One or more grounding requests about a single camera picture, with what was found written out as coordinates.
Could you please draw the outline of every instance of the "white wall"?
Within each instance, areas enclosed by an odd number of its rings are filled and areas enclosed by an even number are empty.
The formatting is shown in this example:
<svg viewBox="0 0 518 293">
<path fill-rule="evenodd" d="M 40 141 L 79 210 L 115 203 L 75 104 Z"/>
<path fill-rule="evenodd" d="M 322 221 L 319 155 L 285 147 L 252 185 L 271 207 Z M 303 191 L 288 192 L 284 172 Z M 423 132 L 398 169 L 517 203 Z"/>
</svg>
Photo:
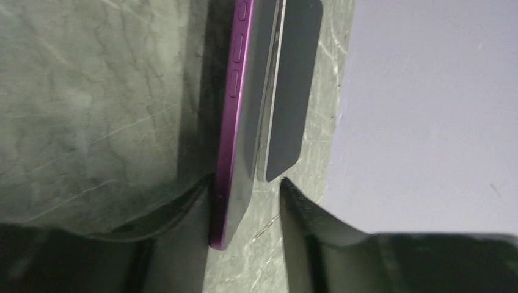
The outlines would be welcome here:
<svg viewBox="0 0 518 293">
<path fill-rule="evenodd" d="M 518 1 L 358 0 L 323 206 L 518 235 Z"/>
</svg>

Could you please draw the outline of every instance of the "volume button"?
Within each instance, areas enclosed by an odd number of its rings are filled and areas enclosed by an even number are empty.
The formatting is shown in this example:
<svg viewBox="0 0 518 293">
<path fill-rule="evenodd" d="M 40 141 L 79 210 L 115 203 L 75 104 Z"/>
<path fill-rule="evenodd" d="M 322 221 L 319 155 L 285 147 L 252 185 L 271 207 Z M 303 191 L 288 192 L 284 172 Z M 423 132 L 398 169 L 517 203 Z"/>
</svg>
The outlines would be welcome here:
<svg viewBox="0 0 518 293">
<path fill-rule="evenodd" d="M 239 20 L 245 20 L 245 18 L 246 18 L 246 3 L 245 2 L 242 2 L 239 5 L 238 18 L 239 18 Z"/>
<path fill-rule="evenodd" d="M 233 70 L 230 73 L 230 80 L 228 81 L 228 95 L 231 98 L 235 98 L 238 92 L 238 76 L 239 73 L 237 70 Z"/>
<path fill-rule="evenodd" d="M 234 39 L 234 49 L 232 52 L 232 60 L 235 63 L 239 63 L 241 61 L 241 48 L 243 47 L 243 35 L 238 34 Z"/>
</svg>

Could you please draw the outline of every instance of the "purple phone frame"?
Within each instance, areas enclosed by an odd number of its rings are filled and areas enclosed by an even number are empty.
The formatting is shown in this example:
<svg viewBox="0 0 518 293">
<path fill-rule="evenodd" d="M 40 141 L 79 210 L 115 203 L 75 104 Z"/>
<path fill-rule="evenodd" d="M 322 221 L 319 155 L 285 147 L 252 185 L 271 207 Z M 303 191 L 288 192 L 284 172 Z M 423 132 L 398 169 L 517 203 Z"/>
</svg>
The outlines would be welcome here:
<svg viewBox="0 0 518 293">
<path fill-rule="evenodd" d="M 210 245 L 224 248 L 228 201 L 232 185 L 236 136 L 241 112 L 242 94 L 250 46 L 250 29 L 254 15 L 254 0 L 236 0 L 232 36 L 228 54 L 227 83 L 221 123 L 221 134 L 214 185 L 214 211 L 211 221 Z"/>
</svg>

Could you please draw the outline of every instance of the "black object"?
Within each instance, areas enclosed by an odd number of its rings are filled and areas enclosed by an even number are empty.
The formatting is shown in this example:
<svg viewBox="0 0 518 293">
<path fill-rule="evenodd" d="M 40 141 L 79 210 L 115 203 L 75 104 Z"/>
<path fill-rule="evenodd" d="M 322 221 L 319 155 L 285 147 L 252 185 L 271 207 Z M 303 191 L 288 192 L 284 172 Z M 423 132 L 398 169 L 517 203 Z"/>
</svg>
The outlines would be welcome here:
<svg viewBox="0 0 518 293">
<path fill-rule="evenodd" d="M 322 15 L 320 0 L 286 0 L 267 182 L 293 166 L 301 154 Z"/>
<path fill-rule="evenodd" d="M 363 233 L 289 180 L 280 219 L 290 292 L 516 293 L 518 239 L 487 234 Z"/>
<path fill-rule="evenodd" d="M 0 225 L 0 292 L 201 292 L 212 185 L 108 234 Z"/>
</svg>

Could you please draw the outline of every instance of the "gray marble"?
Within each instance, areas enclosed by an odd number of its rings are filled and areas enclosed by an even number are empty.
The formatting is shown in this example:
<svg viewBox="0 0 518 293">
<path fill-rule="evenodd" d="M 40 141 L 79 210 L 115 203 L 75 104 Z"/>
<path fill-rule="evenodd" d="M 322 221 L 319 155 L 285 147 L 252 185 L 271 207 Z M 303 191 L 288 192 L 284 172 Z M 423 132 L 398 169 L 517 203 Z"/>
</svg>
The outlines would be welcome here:
<svg viewBox="0 0 518 293">
<path fill-rule="evenodd" d="M 302 156 L 326 184 L 354 0 L 323 0 Z M 232 0 L 0 0 L 0 221 L 108 231 L 215 166 Z M 256 183 L 206 292 L 286 292 L 278 181 Z"/>
</svg>

